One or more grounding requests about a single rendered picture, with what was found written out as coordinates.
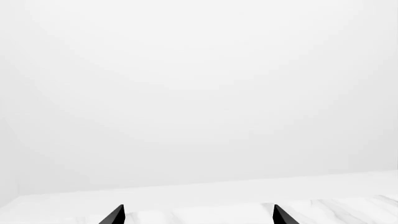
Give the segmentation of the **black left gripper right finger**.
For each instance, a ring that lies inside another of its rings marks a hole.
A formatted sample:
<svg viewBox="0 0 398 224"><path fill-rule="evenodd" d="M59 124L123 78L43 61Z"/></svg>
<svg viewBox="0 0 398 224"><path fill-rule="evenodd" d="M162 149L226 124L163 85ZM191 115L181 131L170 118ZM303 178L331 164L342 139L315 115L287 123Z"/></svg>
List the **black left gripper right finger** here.
<svg viewBox="0 0 398 224"><path fill-rule="evenodd" d="M272 214L274 224L299 224L292 216L290 216L283 208L274 205Z"/></svg>

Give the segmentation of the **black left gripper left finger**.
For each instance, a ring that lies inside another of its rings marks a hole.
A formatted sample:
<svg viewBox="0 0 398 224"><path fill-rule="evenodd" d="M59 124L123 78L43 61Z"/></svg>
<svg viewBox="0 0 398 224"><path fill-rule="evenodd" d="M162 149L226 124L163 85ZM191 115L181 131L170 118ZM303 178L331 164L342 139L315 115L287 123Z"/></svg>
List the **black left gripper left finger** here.
<svg viewBox="0 0 398 224"><path fill-rule="evenodd" d="M98 224L124 224L125 219L124 205L120 205Z"/></svg>

